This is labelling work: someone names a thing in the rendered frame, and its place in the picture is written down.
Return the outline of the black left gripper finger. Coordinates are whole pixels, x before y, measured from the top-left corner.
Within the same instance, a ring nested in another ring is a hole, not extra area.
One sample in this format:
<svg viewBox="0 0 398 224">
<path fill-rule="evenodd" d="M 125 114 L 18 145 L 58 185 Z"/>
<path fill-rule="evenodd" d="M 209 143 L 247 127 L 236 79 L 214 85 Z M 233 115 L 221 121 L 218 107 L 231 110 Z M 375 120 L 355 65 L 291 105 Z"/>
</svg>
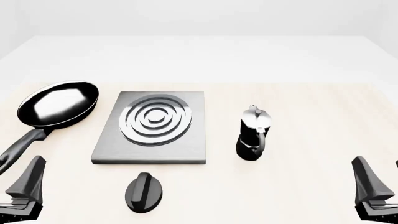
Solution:
<svg viewBox="0 0 398 224">
<path fill-rule="evenodd" d="M 42 180 L 46 163 L 42 156 L 35 156 L 5 193 L 14 198 L 27 198 L 29 201 L 43 204 Z"/>
</svg>

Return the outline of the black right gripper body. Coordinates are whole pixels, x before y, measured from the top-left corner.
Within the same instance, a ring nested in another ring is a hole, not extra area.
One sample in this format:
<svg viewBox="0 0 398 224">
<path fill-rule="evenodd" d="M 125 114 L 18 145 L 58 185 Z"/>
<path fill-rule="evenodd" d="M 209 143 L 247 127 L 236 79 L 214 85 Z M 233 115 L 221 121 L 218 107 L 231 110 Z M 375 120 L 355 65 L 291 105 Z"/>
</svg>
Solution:
<svg viewBox="0 0 398 224">
<path fill-rule="evenodd" d="M 386 203 L 387 199 L 356 199 L 355 209 L 360 220 L 398 224 L 398 204 Z"/>
</svg>

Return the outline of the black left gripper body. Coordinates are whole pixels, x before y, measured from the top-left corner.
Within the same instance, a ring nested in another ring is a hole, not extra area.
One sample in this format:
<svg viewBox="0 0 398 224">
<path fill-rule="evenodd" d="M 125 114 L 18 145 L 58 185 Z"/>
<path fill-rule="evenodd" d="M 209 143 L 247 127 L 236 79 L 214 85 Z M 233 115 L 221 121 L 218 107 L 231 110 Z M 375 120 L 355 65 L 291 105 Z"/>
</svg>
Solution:
<svg viewBox="0 0 398 224">
<path fill-rule="evenodd" d="M 16 200 L 0 203 L 0 224 L 37 220 L 43 206 L 36 201 Z"/>
</svg>

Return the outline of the round black stove knob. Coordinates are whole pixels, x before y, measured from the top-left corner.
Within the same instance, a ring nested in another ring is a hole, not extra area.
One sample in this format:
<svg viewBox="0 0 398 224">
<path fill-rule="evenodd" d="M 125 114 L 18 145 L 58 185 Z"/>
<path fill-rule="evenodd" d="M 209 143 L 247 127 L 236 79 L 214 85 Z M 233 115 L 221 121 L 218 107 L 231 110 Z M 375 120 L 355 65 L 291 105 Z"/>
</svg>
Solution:
<svg viewBox="0 0 398 224">
<path fill-rule="evenodd" d="M 147 213 L 155 209 L 163 196 L 163 188 L 158 179 L 150 173 L 141 172 L 125 191 L 125 202 L 136 213 Z"/>
</svg>

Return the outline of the flat grey stove plate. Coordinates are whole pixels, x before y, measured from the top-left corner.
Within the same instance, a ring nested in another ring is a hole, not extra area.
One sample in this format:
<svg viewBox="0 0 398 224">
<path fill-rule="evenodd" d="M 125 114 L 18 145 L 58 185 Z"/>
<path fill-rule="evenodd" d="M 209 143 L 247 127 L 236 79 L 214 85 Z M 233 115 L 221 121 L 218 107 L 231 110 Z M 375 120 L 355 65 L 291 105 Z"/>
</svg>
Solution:
<svg viewBox="0 0 398 224">
<path fill-rule="evenodd" d="M 120 92 L 93 164 L 205 164 L 202 91 Z"/>
</svg>

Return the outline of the black frying pan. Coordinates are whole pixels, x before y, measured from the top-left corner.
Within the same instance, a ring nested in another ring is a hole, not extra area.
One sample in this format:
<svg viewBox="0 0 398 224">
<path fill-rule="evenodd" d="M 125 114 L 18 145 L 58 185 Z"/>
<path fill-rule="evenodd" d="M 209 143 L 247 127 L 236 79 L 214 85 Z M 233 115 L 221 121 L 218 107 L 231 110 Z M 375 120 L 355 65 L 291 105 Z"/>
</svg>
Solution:
<svg viewBox="0 0 398 224">
<path fill-rule="evenodd" d="M 34 141 L 43 141 L 53 130 L 85 119 L 95 108 L 100 91 L 83 80 L 57 82 L 27 96 L 17 109 L 19 121 L 33 129 L 0 154 L 0 175 L 21 157 Z"/>
</svg>

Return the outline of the black moka pot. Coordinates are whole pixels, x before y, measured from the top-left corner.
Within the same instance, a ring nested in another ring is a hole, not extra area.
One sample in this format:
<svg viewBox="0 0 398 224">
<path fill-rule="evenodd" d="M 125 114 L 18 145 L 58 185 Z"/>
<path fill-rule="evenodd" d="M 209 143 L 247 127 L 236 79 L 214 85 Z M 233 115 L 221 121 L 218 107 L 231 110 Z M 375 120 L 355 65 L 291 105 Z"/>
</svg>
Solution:
<svg viewBox="0 0 398 224">
<path fill-rule="evenodd" d="M 271 127 L 271 121 L 271 116 L 255 105 L 243 111 L 236 143 L 236 153 L 240 158 L 256 161 L 262 156 L 266 148 L 266 136 Z"/>
</svg>

